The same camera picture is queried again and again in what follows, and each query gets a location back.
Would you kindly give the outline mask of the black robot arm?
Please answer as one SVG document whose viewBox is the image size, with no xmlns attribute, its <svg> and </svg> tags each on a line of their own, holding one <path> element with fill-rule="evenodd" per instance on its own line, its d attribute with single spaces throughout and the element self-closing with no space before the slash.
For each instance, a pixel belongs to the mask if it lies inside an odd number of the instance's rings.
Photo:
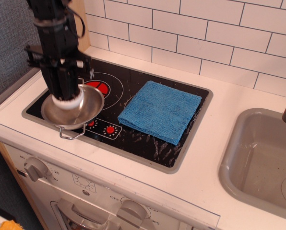
<svg viewBox="0 0 286 230">
<path fill-rule="evenodd" d="M 50 93 L 60 101 L 80 94 L 79 77 L 92 75 L 92 59 L 79 51 L 75 17 L 68 0 L 29 0 L 40 45 L 27 45 L 28 64 L 40 68 Z"/>
</svg>

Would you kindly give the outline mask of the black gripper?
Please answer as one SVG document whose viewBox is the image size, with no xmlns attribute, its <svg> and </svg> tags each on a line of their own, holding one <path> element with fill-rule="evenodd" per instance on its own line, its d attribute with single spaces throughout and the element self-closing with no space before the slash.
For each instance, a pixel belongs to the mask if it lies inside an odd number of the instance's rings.
<svg viewBox="0 0 286 230">
<path fill-rule="evenodd" d="M 78 35 L 73 14 L 61 19 L 33 19 L 40 38 L 40 45 L 27 45 L 28 65 L 41 67 L 41 72 L 50 93 L 58 100 L 70 101 L 79 95 L 78 78 L 91 78 L 94 70 L 91 58 L 78 50 Z"/>
</svg>

